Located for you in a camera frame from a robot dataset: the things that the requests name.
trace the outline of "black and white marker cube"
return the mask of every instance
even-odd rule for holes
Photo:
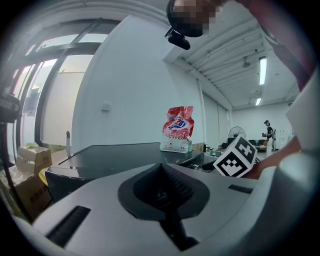
[[[249,141],[239,135],[213,166],[223,176],[241,177],[254,166],[257,152]]]

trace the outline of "fluorescent light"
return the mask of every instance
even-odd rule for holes
[[[256,106],[258,106],[259,104],[260,104],[260,102],[261,102],[261,98],[258,98],[257,100],[256,100]]]
[[[266,82],[266,76],[267,76],[267,58],[266,57],[262,57],[259,58],[260,61],[260,85],[264,85]]]

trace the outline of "ceiling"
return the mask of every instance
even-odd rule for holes
[[[292,101],[299,93],[295,77],[274,54],[257,20],[236,2],[227,3],[208,34],[191,38],[190,44],[179,58],[202,73],[235,110],[255,107],[257,98],[266,105]],[[267,76],[260,86],[259,58],[264,56]]]

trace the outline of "red snack bag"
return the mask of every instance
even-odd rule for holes
[[[166,114],[168,120],[162,129],[160,150],[187,153],[190,137],[195,121],[191,118],[193,106],[178,106],[170,108]]]

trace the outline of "electric fan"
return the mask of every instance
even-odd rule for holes
[[[229,131],[229,138],[236,138],[238,137],[238,135],[241,135],[242,137],[246,137],[246,133],[245,130],[242,129],[239,126],[233,127],[230,131]]]

